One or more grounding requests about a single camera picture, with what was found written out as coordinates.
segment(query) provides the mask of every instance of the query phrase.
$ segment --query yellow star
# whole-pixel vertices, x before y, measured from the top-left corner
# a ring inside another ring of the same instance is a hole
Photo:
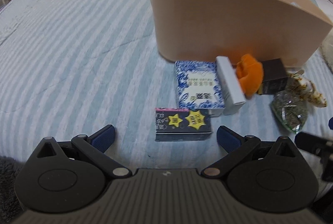
[[[175,127],[179,127],[179,123],[183,120],[179,118],[178,113],[174,116],[168,116],[169,117],[169,125],[174,125]]]
[[[200,126],[206,125],[204,122],[204,115],[200,113],[200,110],[198,111],[189,111],[189,115],[185,117],[189,121],[189,126],[194,127],[196,130],[199,130]]]

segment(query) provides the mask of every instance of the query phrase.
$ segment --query black box with yellow stars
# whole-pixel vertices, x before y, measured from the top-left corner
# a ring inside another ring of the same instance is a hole
[[[211,134],[207,109],[156,108],[156,141],[205,140]]]

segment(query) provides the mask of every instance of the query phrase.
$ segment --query triangular hole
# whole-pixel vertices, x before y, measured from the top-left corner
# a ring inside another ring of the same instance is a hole
[[[48,156],[54,156],[56,155],[56,152],[54,151],[51,143],[47,142],[44,144],[42,149],[37,155],[37,158],[42,158],[42,157],[48,157]]]
[[[287,157],[295,157],[295,154],[293,153],[293,151],[291,150],[291,148],[287,143],[282,143],[276,154]]]

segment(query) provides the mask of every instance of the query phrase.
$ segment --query beige container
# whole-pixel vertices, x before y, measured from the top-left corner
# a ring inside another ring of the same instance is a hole
[[[302,66],[333,24],[310,0],[151,0],[159,52],[171,61],[242,55]]]

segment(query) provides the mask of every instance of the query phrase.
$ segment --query blue and white striped sheet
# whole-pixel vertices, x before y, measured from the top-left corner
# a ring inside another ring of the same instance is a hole
[[[333,75],[319,52],[305,73],[328,100],[311,109],[305,130],[332,136]],[[123,165],[200,170],[226,155],[220,125],[294,138],[274,119],[272,97],[256,95],[237,114],[212,118],[205,141],[155,142],[154,108],[176,107],[174,75],[158,54],[149,0],[12,0],[0,12],[0,155],[25,161],[45,136],[66,141],[113,124],[106,153]],[[320,177],[318,159],[304,155]]]

